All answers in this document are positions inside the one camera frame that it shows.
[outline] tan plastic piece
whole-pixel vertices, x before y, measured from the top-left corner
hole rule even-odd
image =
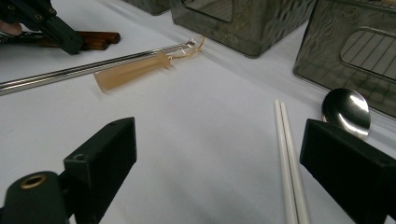
[[[137,77],[159,68],[170,66],[169,57],[164,53],[158,53],[154,57],[120,65],[94,74],[96,82],[102,91],[116,88]]]

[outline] white chopsticks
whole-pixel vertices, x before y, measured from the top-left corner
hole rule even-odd
[[[298,160],[291,138],[285,103],[275,100],[276,127],[288,224],[309,224]]]

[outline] stainless steel rod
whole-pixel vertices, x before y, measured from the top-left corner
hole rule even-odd
[[[162,49],[153,49],[153,50],[127,55],[115,59],[105,60],[98,63],[89,63],[82,66],[49,72],[33,77],[20,78],[12,81],[2,82],[0,83],[0,95],[9,94],[16,91],[28,90],[34,87],[47,85],[53,82],[62,81],[72,77],[79,77],[79,76],[91,74],[107,68],[119,66],[125,63],[135,62],[138,60],[145,59],[147,57],[152,57],[153,55],[160,52],[167,54],[180,48],[189,48],[189,47],[190,47],[189,43],[178,44],[170,47],[165,47]]]

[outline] metal container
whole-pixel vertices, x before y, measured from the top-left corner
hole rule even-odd
[[[396,1],[318,0],[294,73],[396,118]]]
[[[170,8],[169,0],[124,0],[125,2],[139,7],[153,16],[161,15]]]
[[[259,57],[310,16],[313,0],[170,0],[175,24]]]

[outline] metal spoon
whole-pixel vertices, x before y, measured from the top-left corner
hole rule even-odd
[[[360,139],[365,139],[370,129],[370,111],[366,100],[356,91],[334,89],[323,100],[322,119]]]

